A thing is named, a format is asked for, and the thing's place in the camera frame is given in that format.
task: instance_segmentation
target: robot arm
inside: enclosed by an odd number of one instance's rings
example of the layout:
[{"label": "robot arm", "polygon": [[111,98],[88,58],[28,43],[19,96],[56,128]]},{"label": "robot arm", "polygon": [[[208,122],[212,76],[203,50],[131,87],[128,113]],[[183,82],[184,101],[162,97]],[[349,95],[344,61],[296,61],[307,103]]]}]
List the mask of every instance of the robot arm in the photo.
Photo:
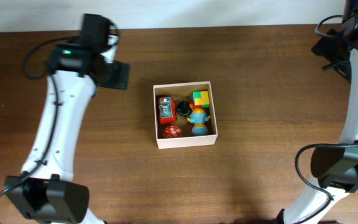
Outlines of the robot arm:
[{"label": "robot arm", "polygon": [[[358,143],[358,1],[347,1],[345,14],[342,21],[342,31],[339,35],[345,46],[351,65],[351,74],[344,74],[343,62],[332,58],[332,52],[323,54],[332,65],[336,67],[344,77],[351,80],[351,94],[349,108],[341,144]],[[319,190],[306,186],[296,202],[289,208],[282,210],[276,219],[276,223],[318,223],[328,210],[340,199],[358,190],[358,147],[317,147],[311,158],[311,172],[313,185],[321,187],[333,196],[333,200],[326,205],[327,195]]]},{"label": "robot arm", "polygon": [[78,133],[96,86],[122,90],[127,86],[129,65],[113,61],[118,34],[110,34],[112,26],[115,24],[104,17],[85,14],[81,35],[52,51],[37,137],[22,176],[8,176],[5,181],[5,189],[9,189],[26,177],[6,195],[27,219],[41,223],[106,223],[88,209],[88,188],[71,181]]}]

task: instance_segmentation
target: white cardboard box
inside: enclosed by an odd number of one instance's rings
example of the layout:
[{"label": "white cardboard box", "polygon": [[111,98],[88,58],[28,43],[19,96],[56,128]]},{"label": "white cardboard box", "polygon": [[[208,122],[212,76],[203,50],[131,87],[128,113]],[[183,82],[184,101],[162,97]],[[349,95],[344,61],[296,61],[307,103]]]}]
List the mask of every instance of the white cardboard box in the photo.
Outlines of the white cardboard box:
[{"label": "white cardboard box", "polygon": [[[212,97],[211,82],[193,82],[193,83],[178,83],[168,85],[155,85],[154,90],[154,118],[155,118],[155,138],[159,149],[168,149],[174,147],[188,147],[188,146],[205,146],[215,144],[218,137],[218,128],[216,126],[216,116],[214,109],[214,101]],[[175,105],[177,106],[182,99],[191,102],[191,97],[194,91],[208,90],[209,94],[209,115],[211,115],[210,124],[206,124],[210,134],[206,136],[191,136],[182,138],[164,139],[161,137],[162,125],[158,120],[158,109],[156,105],[157,97],[159,96],[173,96]],[[193,124],[187,123],[184,117],[177,114],[177,122],[184,124],[186,129],[191,130]]]}]

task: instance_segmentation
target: red box toy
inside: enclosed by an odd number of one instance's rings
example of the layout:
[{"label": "red box toy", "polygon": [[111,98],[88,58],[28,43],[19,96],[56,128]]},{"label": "red box toy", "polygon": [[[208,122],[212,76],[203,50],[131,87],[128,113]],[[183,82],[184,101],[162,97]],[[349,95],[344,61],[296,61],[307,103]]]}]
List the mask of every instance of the red box toy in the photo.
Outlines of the red box toy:
[{"label": "red box toy", "polygon": [[160,124],[170,124],[177,120],[175,101],[172,96],[159,98],[158,110],[160,111]]}]

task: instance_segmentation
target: red ball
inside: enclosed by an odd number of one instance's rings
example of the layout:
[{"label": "red ball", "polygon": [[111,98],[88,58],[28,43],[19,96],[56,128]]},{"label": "red ball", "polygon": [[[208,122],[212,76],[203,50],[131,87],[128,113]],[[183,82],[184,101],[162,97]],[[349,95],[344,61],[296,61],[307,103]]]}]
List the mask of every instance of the red ball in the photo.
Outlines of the red ball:
[{"label": "red ball", "polygon": [[167,126],[162,133],[163,138],[180,138],[181,136],[181,129],[176,125]]}]

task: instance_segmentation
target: white wall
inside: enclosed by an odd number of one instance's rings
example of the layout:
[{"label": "white wall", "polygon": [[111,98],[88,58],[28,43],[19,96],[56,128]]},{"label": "white wall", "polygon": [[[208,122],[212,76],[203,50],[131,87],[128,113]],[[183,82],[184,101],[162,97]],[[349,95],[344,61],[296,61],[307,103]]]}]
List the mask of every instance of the white wall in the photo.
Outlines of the white wall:
[{"label": "white wall", "polygon": [[315,24],[345,0],[0,0],[0,32],[77,30],[84,12],[121,29]]}]

